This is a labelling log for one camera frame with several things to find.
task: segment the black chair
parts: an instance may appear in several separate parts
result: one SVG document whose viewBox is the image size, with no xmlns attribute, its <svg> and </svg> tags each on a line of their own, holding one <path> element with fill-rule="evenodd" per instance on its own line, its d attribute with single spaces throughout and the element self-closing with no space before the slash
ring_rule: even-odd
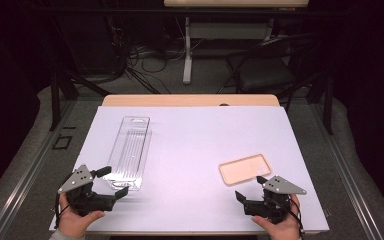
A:
<svg viewBox="0 0 384 240">
<path fill-rule="evenodd" d="M 301 72 L 303 63 L 308 63 L 318 45 L 317 34 L 307 33 L 269 39 L 247 51 L 230 54 L 227 63 L 231 75 L 217 93 L 234 79 L 236 93 L 271 93 L 278 99 L 288 97 L 285 107 L 288 111 L 293 93 L 322 75 Z"/>
<path fill-rule="evenodd" d="M 275 19 L 273 22 L 272 36 L 295 35 L 301 32 L 302 19 Z"/>
</svg>

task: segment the white table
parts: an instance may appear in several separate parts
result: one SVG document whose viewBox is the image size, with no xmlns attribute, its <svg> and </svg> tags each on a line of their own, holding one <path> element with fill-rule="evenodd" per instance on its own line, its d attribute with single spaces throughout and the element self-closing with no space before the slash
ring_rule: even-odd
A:
<svg viewBox="0 0 384 240">
<path fill-rule="evenodd" d="M 171 101 L 173 105 L 178 105 L 175 103 L 176 95 L 152 96 L 151 99 L 160 98 L 165 103 Z M 243 95 L 230 96 L 233 103 L 235 99 L 247 98 Z M 199 95 L 178 97 L 179 105 L 185 99 L 200 98 Z M 211 99 L 212 95 L 202 96 L 203 99 L 206 97 Z M 226 97 L 229 96 L 216 95 L 215 99 L 223 103 Z M 141 189 L 130 191 L 129 195 L 120 199 L 112 212 L 88 228 L 90 233 L 264 234 L 250 216 L 244 215 L 242 204 L 235 198 L 237 190 L 249 199 L 261 200 L 261 185 L 252 180 L 227 186 L 218 169 L 223 162 L 256 153 L 264 154 L 271 164 L 273 172 L 267 178 L 280 175 L 308 192 L 305 196 L 299 196 L 305 231 L 314 233 L 329 230 L 283 108 L 202 105 L 155 107 L 160 105 L 155 101 L 151 105 L 154 106 L 103 106 L 98 109 L 75 168 L 81 164 L 86 164 L 89 170 L 106 166 L 125 116 L 150 117 L 152 137 Z M 99 194 L 114 193 L 102 179 L 95 179 L 93 190 Z"/>
<path fill-rule="evenodd" d="M 229 8 L 303 8 L 308 0 L 164 0 L 166 7 L 229 7 Z M 185 22 L 185 67 L 183 84 L 191 83 L 192 52 L 191 38 L 211 39 L 269 39 L 273 19 L 267 24 L 259 23 L 191 23 Z"/>
</svg>

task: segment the transparent container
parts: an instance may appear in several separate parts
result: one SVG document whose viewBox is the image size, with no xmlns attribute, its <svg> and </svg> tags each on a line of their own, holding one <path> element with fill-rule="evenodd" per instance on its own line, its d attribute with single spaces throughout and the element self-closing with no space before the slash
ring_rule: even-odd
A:
<svg viewBox="0 0 384 240">
<path fill-rule="evenodd" d="M 151 140 L 149 117 L 124 117 L 111 152 L 112 172 L 103 177 L 111 188 L 138 191 Z"/>
</svg>

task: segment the human hand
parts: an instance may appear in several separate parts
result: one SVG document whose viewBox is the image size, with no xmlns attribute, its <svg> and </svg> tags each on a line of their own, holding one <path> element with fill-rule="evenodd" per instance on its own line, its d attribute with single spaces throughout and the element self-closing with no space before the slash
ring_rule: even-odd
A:
<svg viewBox="0 0 384 240">
<path fill-rule="evenodd" d="M 72 238 L 82 237 L 85 235 L 86 229 L 91 223 L 105 216 L 103 211 L 93 211 L 81 217 L 68 206 L 67 195 L 65 193 L 60 195 L 59 204 L 60 208 L 65 208 L 65 210 L 61 213 L 58 229 L 60 232 Z"/>
<path fill-rule="evenodd" d="M 298 198 L 295 194 L 291 194 L 291 199 L 297 204 L 291 204 L 291 211 L 298 216 Z M 299 223 L 291 214 L 288 214 L 286 218 L 278 224 L 273 224 L 270 220 L 260 216 L 253 216 L 252 221 L 264 228 L 270 234 L 272 240 L 297 240 L 300 238 Z"/>
</svg>

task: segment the wire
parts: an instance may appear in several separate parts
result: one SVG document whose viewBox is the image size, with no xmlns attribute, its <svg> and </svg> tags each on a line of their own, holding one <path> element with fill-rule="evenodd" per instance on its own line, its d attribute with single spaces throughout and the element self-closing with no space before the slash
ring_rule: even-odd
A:
<svg viewBox="0 0 384 240">
<path fill-rule="evenodd" d="M 179 60 L 183 57 L 183 55 L 185 55 L 186 53 L 186 36 L 185 34 L 183 34 L 183 31 L 182 31 L 182 28 L 180 27 L 180 24 L 179 24 L 179 20 L 177 18 L 176 19 L 176 24 L 177 24 L 177 27 L 179 28 L 179 31 L 180 31 L 180 34 L 182 35 L 182 40 L 183 40 L 183 51 L 182 51 L 182 55 L 180 55 L 178 58 L 174 59 L 174 60 Z"/>
<path fill-rule="evenodd" d="M 67 177 L 64 178 L 64 180 L 60 183 L 58 189 L 61 188 L 61 186 L 71 177 L 71 175 L 73 175 L 73 173 L 68 174 Z M 60 206 L 59 205 L 59 197 L 60 197 L 60 194 L 57 191 L 57 194 L 55 196 L 55 205 L 54 205 L 54 212 L 55 212 L 55 227 L 54 228 L 55 229 L 57 229 L 59 226 L 59 222 L 61 219 L 61 213 L 70 206 L 70 204 L 68 204 L 64 209 L 59 211 L 59 206 Z"/>
<path fill-rule="evenodd" d="M 300 225 L 300 231 L 299 231 L 299 236 L 301 237 L 301 240 L 304 240 L 304 226 L 302 225 L 302 221 L 301 221 L 301 219 L 302 219 L 302 213 L 301 213 L 301 210 L 299 209 L 299 206 L 298 206 L 298 204 L 294 201 L 294 200 L 292 200 L 291 198 L 289 199 L 296 207 L 297 207 L 297 209 L 298 209 L 298 216 L 297 217 L 299 217 L 299 221 L 298 221 L 298 223 L 299 223 L 299 225 Z"/>
<path fill-rule="evenodd" d="M 143 72 L 140 72 L 140 71 L 137 71 L 135 69 L 135 66 L 139 63 L 139 60 L 142 60 L 142 63 L 141 63 L 141 67 L 142 69 L 144 69 L 144 71 L 146 72 L 151 72 L 151 73 L 156 73 L 158 71 L 161 71 L 161 70 L 158 70 L 158 71 L 149 71 L 149 70 L 146 70 L 143 66 L 143 58 L 140 58 L 139 55 L 142 54 L 140 53 L 140 50 L 145 50 L 146 51 L 146 47 L 144 46 L 139 46 L 139 47 L 136 47 L 136 46 L 128 46 L 130 48 L 130 55 L 126 58 L 126 63 L 127 63 L 127 68 L 126 68 L 126 76 L 129 78 L 129 79 L 136 79 L 143 87 L 145 87 L 148 91 L 150 91 L 151 93 L 154 93 L 154 94 L 160 94 L 160 92 L 154 87 L 152 86 L 151 82 L 149 81 L 149 79 L 147 77 L 152 77 L 156 80 L 158 80 L 164 87 L 164 89 L 168 92 L 168 93 L 171 93 L 170 90 L 167 88 L 167 86 L 164 84 L 164 82 L 157 78 L 156 76 L 153 76 L 153 75 L 150 75 L 150 74 L 147 74 L 147 73 L 143 73 Z"/>
<path fill-rule="evenodd" d="M 163 58 L 164 58 L 164 65 L 163 65 L 160 69 L 158 69 L 158 70 L 151 71 L 151 70 L 147 70 L 147 69 L 145 69 L 144 62 L 145 62 L 145 59 L 147 59 L 146 57 L 144 57 L 144 58 L 142 59 L 141 67 L 142 67 L 142 69 L 143 69 L 145 72 L 149 72 L 149 73 L 158 73 L 158 72 L 161 72 L 161 71 L 163 71 L 163 70 L 165 69 L 165 67 L 167 66 L 167 58 L 166 58 L 166 56 L 163 56 Z"/>
</svg>

